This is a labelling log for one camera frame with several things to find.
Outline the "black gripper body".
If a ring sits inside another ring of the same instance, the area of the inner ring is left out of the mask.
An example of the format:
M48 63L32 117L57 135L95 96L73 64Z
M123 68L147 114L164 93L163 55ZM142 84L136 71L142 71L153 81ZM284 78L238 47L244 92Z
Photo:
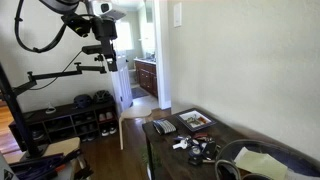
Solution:
M105 57L114 57L111 41L117 38L115 22L98 17L92 18L90 22L95 39L101 42L102 54Z

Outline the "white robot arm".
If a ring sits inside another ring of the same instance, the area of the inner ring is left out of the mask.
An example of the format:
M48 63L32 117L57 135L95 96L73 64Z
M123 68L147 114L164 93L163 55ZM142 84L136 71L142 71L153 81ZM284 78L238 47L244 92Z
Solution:
M116 21L126 12L110 0L40 0L49 9L62 14L62 21L80 37L90 31L101 43L102 54L114 58L112 41L117 38Z

